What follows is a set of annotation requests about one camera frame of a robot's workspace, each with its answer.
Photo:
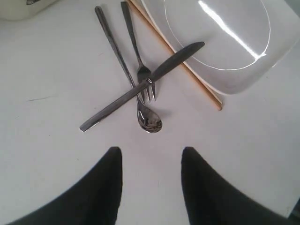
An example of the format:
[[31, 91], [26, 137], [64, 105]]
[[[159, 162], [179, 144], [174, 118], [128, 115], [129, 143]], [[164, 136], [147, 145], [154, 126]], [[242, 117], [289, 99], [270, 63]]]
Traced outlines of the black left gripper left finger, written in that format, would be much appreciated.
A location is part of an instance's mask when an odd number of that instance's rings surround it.
[[114, 225], [122, 196], [122, 153], [110, 147], [76, 184], [14, 225]]

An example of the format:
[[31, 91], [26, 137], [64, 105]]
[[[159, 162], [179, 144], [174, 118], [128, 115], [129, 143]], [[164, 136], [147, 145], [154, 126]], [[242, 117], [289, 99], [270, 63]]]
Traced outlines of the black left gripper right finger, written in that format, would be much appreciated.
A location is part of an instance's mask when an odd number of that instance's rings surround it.
[[181, 158], [181, 185], [191, 225], [298, 225], [235, 188], [193, 147]]

